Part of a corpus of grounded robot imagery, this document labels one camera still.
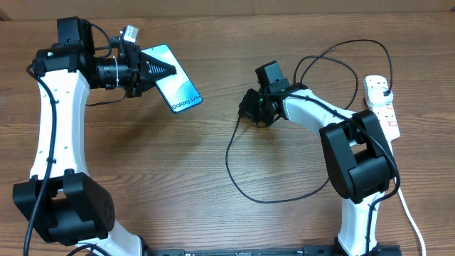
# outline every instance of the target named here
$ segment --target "black cable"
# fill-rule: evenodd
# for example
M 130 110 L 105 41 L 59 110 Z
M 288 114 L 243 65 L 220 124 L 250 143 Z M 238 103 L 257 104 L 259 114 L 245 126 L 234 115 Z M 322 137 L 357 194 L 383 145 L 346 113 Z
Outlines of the black cable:
M 297 200 L 304 199 L 304 198 L 307 198 L 307 197 L 309 197 L 309 196 L 312 196 L 312 195 L 314 195 L 315 193 L 318 193 L 322 188 L 324 188 L 324 186 L 326 186 L 326 184 L 328 183 L 328 179 L 326 180 L 326 182 L 324 182 L 324 184 L 322 184 L 321 187 L 319 187 L 318 189 L 316 189 L 315 191 L 313 191 L 313 192 L 311 192 L 311 193 L 307 193 L 306 195 L 299 196 L 299 197 L 296 197 L 296 198 L 290 198 L 290 199 L 284 199 L 284 200 L 261 201 L 261 200 L 257 200 L 257 199 L 254 199 L 254 198 L 248 196 L 245 192 L 242 191 L 242 189 L 240 189 L 240 187 L 239 187 L 239 186 L 237 185 L 237 183 L 235 182 L 234 178 L 232 177 L 232 174 L 230 173 L 229 164 L 228 164 L 228 153 L 229 153 L 229 149 L 230 149 L 230 146 L 232 145 L 232 141 L 234 140 L 235 133 L 237 132 L 237 128 L 239 127 L 239 123 L 240 123 L 240 119 L 241 119 L 241 118 L 242 118 L 242 115 L 240 115 L 240 116 L 239 116 L 239 119 L 237 120 L 237 125 L 235 125 L 234 133 L 232 134 L 232 137 L 230 138 L 229 145 L 227 146 L 227 149 L 226 149 L 226 169 L 227 169 L 227 173 L 229 174 L 230 180 L 232 181 L 232 183 L 234 184 L 234 186 L 237 188 L 237 190 L 238 190 L 245 198 L 248 198 L 248 199 L 250 199 L 251 201 L 253 201 L 253 202 L 255 202 L 255 203 L 286 203 L 286 202 L 297 201 Z
M 43 198 L 45 196 L 46 192 L 46 186 L 48 184 L 48 179 L 50 176 L 50 171 L 52 169 L 52 164 L 54 164 L 54 148 L 55 148 L 55 135 L 57 132 L 57 109 L 55 107 L 55 99 L 54 96 L 52 95 L 52 92 L 50 91 L 49 87 L 39 78 L 37 75 L 31 71 L 32 65 L 28 65 L 26 68 L 27 73 L 36 81 L 39 82 L 41 87 L 46 91 L 46 93 L 49 96 L 49 101 L 50 101 L 50 108 L 52 109 L 52 127 L 51 127 L 51 132 L 50 132 L 50 146 L 49 146 L 49 155 L 48 155 L 48 165 L 45 170 L 44 178 L 41 184 L 40 191 L 38 193 L 38 197 L 36 198 L 35 205 L 33 206 L 33 210 L 31 212 L 31 217 L 30 221 L 28 222 L 28 227 L 27 227 L 27 233 L 26 233 L 26 238 L 23 242 L 23 255 L 28 256 L 28 251 L 30 248 L 30 239 L 31 239 L 31 233 L 33 232 L 33 226 L 36 221 L 36 213 L 38 212 L 38 209 L 40 207 L 41 202 L 43 201 Z
M 324 103 L 322 103 L 322 102 L 320 102 L 318 100 L 315 100 L 315 99 L 310 98 L 308 96 L 293 95 L 293 94 L 272 93 L 272 94 L 269 94 L 268 96 L 288 96 L 288 97 L 295 97 L 295 98 L 299 98 L 299 99 L 302 99 L 302 100 L 311 101 L 311 102 L 317 104 L 319 107 L 324 108 L 326 111 L 328 111 L 329 113 L 333 114 L 334 116 L 339 117 L 339 118 L 349 122 L 350 124 L 352 124 L 354 127 L 356 127 L 360 131 L 360 133 L 362 133 L 363 136 L 367 137 L 384 154 L 384 157 L 387 160 L 390 168 L 392 169 L 397 181 L 395 182 L 395 187 L 393 188 L 392 192 L 390 192 L 389 194 L 387 194 L 387 195 L 385 195 L 385 196 L 383 196 L 381 198 L 378 198 L 378 199 L 374 200 L 371 203 L 371 205 L 370 205 L 370 210 L 368 212 L 367 233 L 366 233 L 366 236 L 365 236 L 365 239 L 366 239 L 366 253 L 365 253 L 365 255 L 369 255 L 371 222 L 372 222 L 373 211 L 375 210 L 375 206 L 380 201 L 389 199 L 392 196 L 394 196 L 398 192 L 398 189 L 400 188 L 400 184 L 401 184 L 400 173 L 398 172 L 397 165 L 392 160 L 392 157 L 381 146 L 381 144 L 375 138 L 373 138 L 371 135 L 369 135 L 367 133 L 367 131 L 365 129 L 363 129 L 359 124 L 355 123 L 352 119 L 349 119 L 349 118 L 343 116 L 342 114 L 339 114 L 337 111 L 332 110 L 330 107 L 328 107 L 327 105 L 325 105 Z
M 93 250 L 97 250 L 98 252 L 100 252 L 104 256 L 111 256 L 108 252 L 106 252 L 100 246 L 95 245 L 95 244 L 86 244 L 86 245 L 77 247 L 74 250 L 72 250 L 70 253 L 68 253 L 66 256 L 73 256 L 76 253 L 80 252 L 81 250 L 84 250 L 84 249 L 87 249 L 87 248 L 90 248 L 92 252 L 93 252 Z
M 299 61 L 299 64 L 297 64 L 297 67 L 296 67 L 296 70 L 294 71 L 294 79 L 293 79 L 293 82 L 294 84 L 296 83 L 296 75 L 297 75 L 297 70 L 299 69 L 299 66 L 300 64 L 308 59 L 308 58 L 317 58 L 319 56 L 317 55 L 310 55 L 310 56 L 306 56 L 305 58 L 302 58 L 300 61 Z M 349 66 L 348 64 L 344 63 L 343 61 L 341 60 L 337 60 L 335 58 L 329 58 L 329 57 L 325 57 L 325 56 L 321 56 L 319 57 L 320 59 L 324 59 L 324 60 L 330 60 L 330 61 L 333 61 L 333 62 L 336 62 L 336 63 L 339 63 L 345 67 L 347 67 L 355 76 L 355 90 L 354 90 L 354 95 L 353 95 L 353 98 L 350 100 L 348 106 L 346 106 L 344 109 L 348 109 L 353 103 L 354 103 L 354 100 L 355 100 L 355 97 L 357 97 L 357 91 L 358 91 L 358 76 L 357 76 L 357 73 L 355 73 L 354 69 L 352 69 L 351 66 Z
M 352 42 L 371 42 L 371 43 L 376 43 L 376 44 L 378 44 L 379 46 L 381 46 L 382 49 L 385 51 L 385 54 L 387 55 L 387 59 L 389 60 L 389 66 L 390 66 L 390 85 L 389 85 L 389 90 L 387 90 L 387 91 L 384 92 L 384 95 L 385 95 L 385 96 L 388 96 L 388 95 L 390 94 L 390 92 L 392 91 L 392 83 L 393 83 L 392 59 L 390 58 L 389 51 L 386 49 L 386 47 L 385 47 L 383 44 L 381 44 L 381 43 L 378 42 L 378 41 L 371 40 L 371 39 L 355 39 L 355 40 L 344 41 L 344 42 L 341 42 L 341 43 L 337 43 L 337 44 L 335 44 L 334 46 L 330 47 L 329 49 L 325 50 L 325 51 L 324 51 L 323 53 L 321 53 L 316 59 L 314 59 L 314 60 L 310 63 L 310 65 L 305 69 L 303 75 L 301 76 L 300 82 L 303 81 L 306 72 L 308 72 L 308 70 L 311 68 L 311 66 L 312 66 L 316 61 L 318 61 L 318 59 L 322 58 L 325 54 L 327 54 L 330 50 L 332 50 L 332 49 L 335 48 L 336 46 L 340 46 L 340 45 L 343 45 L 343 44 L 346 44 L 346 43 L 352 43 Z
M 124 100 L 126 97 L 127 97 L 127 91 L 125 90 L 125 87 L 119 85 L 120 88 L 123 89 L 123 91 L 125 91 L 125 94 L 123 95 L 123 98 L 120 99 L 120 100 L 113 100 L 113 101 L 107 101 L 107 102 L 97 102 L 97 103 L 93 103 L 93 104 L 85 104 L 85 106 L 87 107 L 94 107 L 94 106 L 99 106 L 99 105 L 107 105 L 107 104 L 111 104 L 111 103 L 116 103 L 116 102 L 121 102 L 122 100 Z
M 108 46 L 102 46 L 102 47 L 99 47 L 99 48 L 95 48 L 95 50 L 104 50 L 105 48 L 106 49 L 109 49 L 109 52 L 106 54 L 106 55 L 103 55 L 103 56 L 99 56 L 97 58 L 107 58 L 109 56 L 111 56 L 111 53 L 112 53 L 112 44 L 111 44 L 111 41 L 109 39 L 109 36 L 107 35 L 106 31 L 104 31 L 104 29 L 100 28 L 98 25 L 96 24 L 93 24 L 91 23 L 90 24 L 92 27 L 95 27 L 97 28 L 103 35 L 105 35 L 106 39 L 107 39 L 107 44 Z

